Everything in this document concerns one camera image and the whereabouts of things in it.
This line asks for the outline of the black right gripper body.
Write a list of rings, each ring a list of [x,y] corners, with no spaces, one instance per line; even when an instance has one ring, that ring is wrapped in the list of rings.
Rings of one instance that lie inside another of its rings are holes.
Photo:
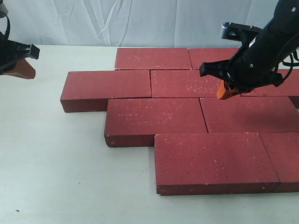
[[[251,92],[268,85],[278,87],[283,83],[283,76],[278,73],[282,49],[282,45],[275,44],[242,46],[229,60],[203,62],[200,76],[224,80],[231,90],[239,92]]]

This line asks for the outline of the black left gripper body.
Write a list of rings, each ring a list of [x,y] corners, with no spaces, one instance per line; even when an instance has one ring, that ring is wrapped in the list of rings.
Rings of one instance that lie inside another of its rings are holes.
[[[0,74],[12,70],[16,63],[22,59],[31,58],[37,60],[40,49],[33,45],[27,45],[8,40],[0,33]]]

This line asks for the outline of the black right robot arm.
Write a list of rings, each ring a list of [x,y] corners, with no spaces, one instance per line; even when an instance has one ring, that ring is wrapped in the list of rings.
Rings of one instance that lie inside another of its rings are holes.
[[[241,42],[228,60],[204,62],[201,77],[221,80],[217,98],[225,100],[256,88],[280,86],[299,64],[299,2],[278,1],[273,17],[263,28],[226,22],[222,39]]]

